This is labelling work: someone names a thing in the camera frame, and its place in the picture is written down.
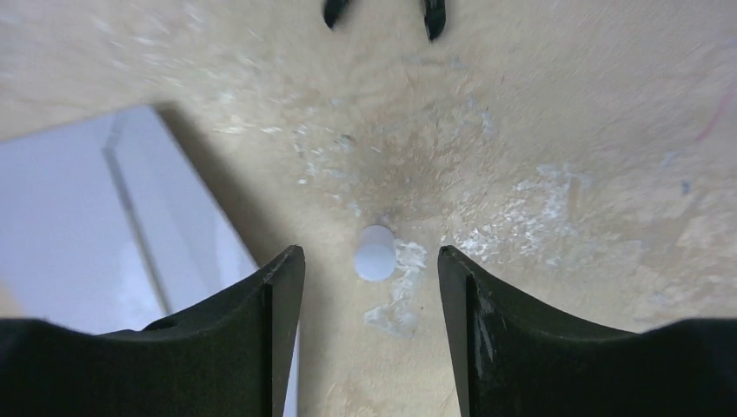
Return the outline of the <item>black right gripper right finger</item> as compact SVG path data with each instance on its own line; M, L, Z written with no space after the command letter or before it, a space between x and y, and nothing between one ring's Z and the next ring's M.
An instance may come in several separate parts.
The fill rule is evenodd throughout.
M554 308L455 247L437 264L462 415L735 415L735 319L631 333Z

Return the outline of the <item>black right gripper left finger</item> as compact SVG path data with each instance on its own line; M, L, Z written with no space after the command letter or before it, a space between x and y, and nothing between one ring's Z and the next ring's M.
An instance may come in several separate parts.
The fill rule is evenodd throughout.
M250 277L146 328L84 334L1 322L4 416L280 416L305 279L290 246Z

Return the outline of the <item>white glue stick cap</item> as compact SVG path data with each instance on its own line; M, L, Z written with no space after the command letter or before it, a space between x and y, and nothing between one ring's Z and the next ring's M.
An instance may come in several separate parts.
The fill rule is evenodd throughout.
M395 237L381 225L366 227L354 252L355 272L365 281L384 281L396 268Z

